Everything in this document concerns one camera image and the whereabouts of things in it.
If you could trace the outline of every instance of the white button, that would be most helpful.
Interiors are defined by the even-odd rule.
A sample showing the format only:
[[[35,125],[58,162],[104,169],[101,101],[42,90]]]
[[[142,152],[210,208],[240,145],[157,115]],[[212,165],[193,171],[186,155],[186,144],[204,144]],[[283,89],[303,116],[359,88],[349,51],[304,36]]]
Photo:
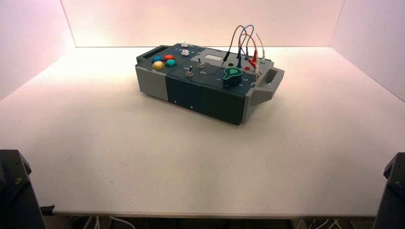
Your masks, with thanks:
[[[183,49],[183,51],[181,52],[181,54],[183,56],[188,56],[190,54],[190,51],[188,51],[187,49]]]

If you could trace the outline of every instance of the control panel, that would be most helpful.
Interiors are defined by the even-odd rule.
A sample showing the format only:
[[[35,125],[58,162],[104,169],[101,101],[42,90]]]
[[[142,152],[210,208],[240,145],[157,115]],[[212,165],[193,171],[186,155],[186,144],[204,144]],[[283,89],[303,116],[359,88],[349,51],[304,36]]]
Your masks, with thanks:
[[[185,42],[162,45],[137,57],[139,88],[159,99],[239,125],[247,121],[256,105],[273,97],[284,75],[271,60],[246,58]]]

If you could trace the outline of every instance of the yellow button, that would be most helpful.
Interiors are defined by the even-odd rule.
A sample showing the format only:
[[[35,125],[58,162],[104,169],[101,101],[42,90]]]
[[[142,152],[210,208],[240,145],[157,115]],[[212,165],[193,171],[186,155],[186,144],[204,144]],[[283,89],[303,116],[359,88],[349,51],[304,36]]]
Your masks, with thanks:
[[[164,68],[164,63],[162,61],[155,61],[153,62],[152,67],[154,69]]]

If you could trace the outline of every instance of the tabletop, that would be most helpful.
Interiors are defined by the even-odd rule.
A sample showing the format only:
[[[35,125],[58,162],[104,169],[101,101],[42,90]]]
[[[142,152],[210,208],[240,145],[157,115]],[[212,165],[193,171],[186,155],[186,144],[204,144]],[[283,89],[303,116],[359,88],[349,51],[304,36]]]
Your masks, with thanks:
[[[333,49],[266,48],[284,79],[242,125],[142,94],[135,57],[150,49],[76,48],[0,102],[0,148],[28,160],[40,205],[122,216],[376,214],[383,169],[405,149],[405,103]]]

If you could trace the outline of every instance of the white wall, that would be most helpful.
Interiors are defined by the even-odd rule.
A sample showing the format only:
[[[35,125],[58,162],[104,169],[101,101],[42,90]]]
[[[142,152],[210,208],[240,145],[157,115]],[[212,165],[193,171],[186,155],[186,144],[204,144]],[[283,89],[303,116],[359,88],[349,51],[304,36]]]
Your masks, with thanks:
[[[75,47],[59,0],[1,0],[0,28],[0,100]]]
[[[78,47],[229,45],[254,24],[265,46],[329,46],[343,0],[62,0]]]
[[[404,0],[347,0],[331,46],[405,100]]]

